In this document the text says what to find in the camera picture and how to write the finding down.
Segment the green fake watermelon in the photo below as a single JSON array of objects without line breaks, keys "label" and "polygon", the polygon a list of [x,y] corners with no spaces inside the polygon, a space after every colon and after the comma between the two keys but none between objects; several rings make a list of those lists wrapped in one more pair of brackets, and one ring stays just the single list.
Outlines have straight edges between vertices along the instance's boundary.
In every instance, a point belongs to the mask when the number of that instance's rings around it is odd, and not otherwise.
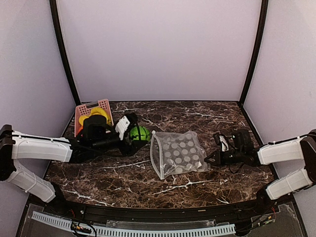
[{"label": "green fake watermelon", "polygon": [[129,135],[131,141],[146,141],[149,142],[151,139],[150,131],[143,126],[135,126],[131,129]]}]

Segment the clear zip top bag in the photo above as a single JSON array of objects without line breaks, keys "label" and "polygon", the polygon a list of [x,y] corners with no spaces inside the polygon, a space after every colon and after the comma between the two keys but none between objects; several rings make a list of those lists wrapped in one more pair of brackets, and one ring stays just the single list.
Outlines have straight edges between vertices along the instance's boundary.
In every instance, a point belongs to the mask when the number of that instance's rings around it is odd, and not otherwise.
[{"label": "clear zip top bag", "polygon": [[190,172],[206,172],[206,152],[194,131],[152,132],[150,158],[159,179]]}]

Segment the yellow fake banana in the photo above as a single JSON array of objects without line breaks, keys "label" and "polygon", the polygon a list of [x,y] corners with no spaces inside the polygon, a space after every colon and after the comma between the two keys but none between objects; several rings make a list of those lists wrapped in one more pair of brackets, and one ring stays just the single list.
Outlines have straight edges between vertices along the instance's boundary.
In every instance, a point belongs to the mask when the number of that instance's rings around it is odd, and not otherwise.
[{"label": "yellow fake banana", "polygon": [[110,115],[102,108],[93,108],[90,112],[89,118],[97,124],[107,124],[112,126],[112,119]]}]

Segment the yellow fake lemon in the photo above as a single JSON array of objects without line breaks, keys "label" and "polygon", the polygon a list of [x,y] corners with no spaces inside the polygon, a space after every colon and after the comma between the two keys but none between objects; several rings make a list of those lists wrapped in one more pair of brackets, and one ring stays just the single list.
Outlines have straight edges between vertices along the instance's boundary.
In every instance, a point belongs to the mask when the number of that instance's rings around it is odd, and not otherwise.
[{"label": "yellow fake lemon", "polygon": [[80,117],[79,117],[79,124],[80,124],[81,126],[83,126],[83,122],[84,122],[85,119],[86,119],[86,116],[80,116]]}]

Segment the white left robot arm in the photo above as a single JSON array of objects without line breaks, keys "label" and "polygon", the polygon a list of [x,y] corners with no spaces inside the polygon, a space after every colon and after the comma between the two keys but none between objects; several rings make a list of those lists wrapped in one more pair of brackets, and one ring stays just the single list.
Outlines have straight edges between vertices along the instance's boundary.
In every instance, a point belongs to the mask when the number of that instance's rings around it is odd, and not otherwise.
[{"label": "white left robot arm", "polygon": [[0,129],[0,179],[7,181],[50,204],[59,215],[66,215],[70,205],[59,186],[44,180],[23,165],[23,160],[49,160],[65,163],[83,163],[98,156],[111,157],[112,149],[119,157],[136,154],[146,140],[135,139],[127,130],[123,137],[113,131],[95,139],[82,133],[73,139],[52,138],[24,134],[5,124]]}]

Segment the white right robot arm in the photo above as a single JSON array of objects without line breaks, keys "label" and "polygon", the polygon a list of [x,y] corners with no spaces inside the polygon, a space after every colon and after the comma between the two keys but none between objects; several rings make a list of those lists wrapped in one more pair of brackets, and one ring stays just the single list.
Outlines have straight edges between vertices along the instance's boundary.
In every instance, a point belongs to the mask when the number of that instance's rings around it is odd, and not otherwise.
[{"label": "white right robot arm", "polygon": [[294,138],[273,141],[255,147],[246,129],[234,132],[231,137],[213,135],[219,149],[204,161],[212,166],[238,164],[259,167],[285,162],[301,162],[303,167],[276,179],[261,188],[253,201],[252,210],[263,214],[271,203],[285,195],[308,189],[316,184],[316,131]]}]

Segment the pink perforated plastic basket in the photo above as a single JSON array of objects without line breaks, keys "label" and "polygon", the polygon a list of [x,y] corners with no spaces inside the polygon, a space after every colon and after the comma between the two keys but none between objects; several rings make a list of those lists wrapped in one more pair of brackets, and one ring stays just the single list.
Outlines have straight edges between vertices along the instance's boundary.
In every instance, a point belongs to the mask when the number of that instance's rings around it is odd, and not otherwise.
[{"label": "pink perforated plastic basket", "polygon": [[111,126],[114,125],[112,112],[111,112],[108,99],[103,99],[103,100],[98,100],[95,102],[82,104],[82,105],[76,106],[76,109],[75,109],[75,120],[74,120],[75,121],[75,128],[74,128],[75,136],[77,136],[77,134],[82,130],[82,125],[79,122],[79,118],[81,116],[89,116],[91,114],[91,111],[94,108],[102,108],[107,113],[111,122]]}]

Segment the black front rail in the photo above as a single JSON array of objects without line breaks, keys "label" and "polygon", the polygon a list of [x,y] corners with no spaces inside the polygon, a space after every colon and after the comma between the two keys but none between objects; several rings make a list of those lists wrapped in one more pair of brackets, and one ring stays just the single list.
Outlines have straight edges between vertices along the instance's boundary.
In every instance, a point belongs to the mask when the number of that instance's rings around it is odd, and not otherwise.
[{"label": "black front rail", "polygon": [[215,220],[217,223],[245,222],[249,224],[253,217],[260,217],[278,210],[275,204],[260,207],[255,200],[219,206],[180,209],[106,207],[66,200],[53,203],[42,202],[42,205],[44,205],[46,210],[55,214],[74,217],[90,223],[106,223],[106,221],[110,220],[148,223]]}]

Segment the black frame post left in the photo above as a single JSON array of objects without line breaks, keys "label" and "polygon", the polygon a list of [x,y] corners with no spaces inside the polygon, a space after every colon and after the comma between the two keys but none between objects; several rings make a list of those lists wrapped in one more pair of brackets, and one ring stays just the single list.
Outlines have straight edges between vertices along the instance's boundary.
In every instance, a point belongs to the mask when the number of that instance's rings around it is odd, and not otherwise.
[{"label": "black frame post left", "polygon": [[51,17],[52,17],[52,21],[53,21],[53,27],[54,27],[54,31],[55,31],[55,37],[57,40],[59,54],[60,54],[60,57],[62,60],[64,72],[65,72],[66,79],[68,82],[68,86],[70,88],[73,100],[74,100],[75,104],[78,106],[81,104],[81,101],[80,101],[79,94],[78,94],[78,91],[77,91],[77,88],[75,85],[75,81],[74,81],[74,78],[72,75],[72,71],[70,68],[70,64],[69,64],[69,60],[68,60],[68,56],[67,56],[67,52],[66,52],[66,48],[65,48],[65,44],[64,44],[64,39],[63,39],[63,35],[62,35],[62,28],[61,28],[59,14],[58,14],[58,8],[57,8],[57,1],[56,0],[49,0],[49,5],[50,5]]}]

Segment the black frame post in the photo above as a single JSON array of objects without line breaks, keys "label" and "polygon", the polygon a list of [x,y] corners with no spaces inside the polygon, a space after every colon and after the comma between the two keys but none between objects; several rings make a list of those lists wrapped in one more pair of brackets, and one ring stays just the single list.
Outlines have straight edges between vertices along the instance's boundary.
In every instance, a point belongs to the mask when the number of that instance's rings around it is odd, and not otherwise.
[{"label": "black frame post", "polygon": [[68,56],[67,56],[67,52],[66,52],[66,48],[65,48],[65,44],[64,44],[64,39],[63,39],[63,35],[62,35],[62,28],[61,28],[59,14],[58,14],[58,8],[57,8],[57,1],[56,0],[49,0],[49,5],[50,5],[51,17],[52,17],[52,21],[53,21],[53,27],[54,27],[54,31],[55,31],[55,37],[57,40],[59,54],[60,54],[60,57],[62,60],[64,72],[65,72],[66,79],[68,82],[68,86],[70,88],[73,100],[74,100],[75,104],[78,106],[81,104],[81,101],[80,101],[79,94],[78,94],[78,91],[77,91],[77,88],[75,85],[75,81],[74,81],[74,78],[72,75],[72,71],[70,68],[70,64],[69,64],[69,60],[68,60]]},{"label": "black frame post", "polygon": [[260,48],[261,48],[261,43],[262,43],[262,38],[264,34],[264,29],[265,29],[265,22],[266,22],[266,17],[267,17],[267,12],[268,12],[268,5],[269,1],[268,0],[262,0],[261,1],[261,7],[260,7],[260,14],[259,14],[259,20],[258,20],[258,27],[256,31],[256,36],[255,36],[255,41],[254,41],[254,46],[252,50],[252,55],[248,67],[248,71],[246,74],[244,86],[241,92],[241,96],[239,98],[238,104],[240,107],[243,107],[250,89],[250,85],[252,82],[252,78],[254,75],[255,67],[257,64]]}]

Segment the black frame post right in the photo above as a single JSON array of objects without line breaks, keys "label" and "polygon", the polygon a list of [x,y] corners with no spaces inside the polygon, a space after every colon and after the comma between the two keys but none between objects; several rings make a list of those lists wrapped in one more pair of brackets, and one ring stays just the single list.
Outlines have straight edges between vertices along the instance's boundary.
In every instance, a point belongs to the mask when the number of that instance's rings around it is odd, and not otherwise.
[{"label": "black frame post right", "polygon": [[259,20],[258,20],[258,27],[256,31],[256,36],[255,36],[255,41],[254,41],[254,46],[252,50],[252,55],[248,67],[248,71],[246,74],[244,86],[241,92],[241,96],[239,98],[238,104],[240,107],[243,107],[250,89],[250,85],[252,82],[252,78],[254,75],[255,67],[257,64],[260,48],[261,48],[261,43],[262,43],[262,38],[264,34],[264,29],[265,29],[265,22],[266,22],[266,17],[267,17],[267,12],[268,12],[268,5],[269,1],[268,0],[262,0],[261,1],[261,7],[260,7],[260,14],[259,14]]}]

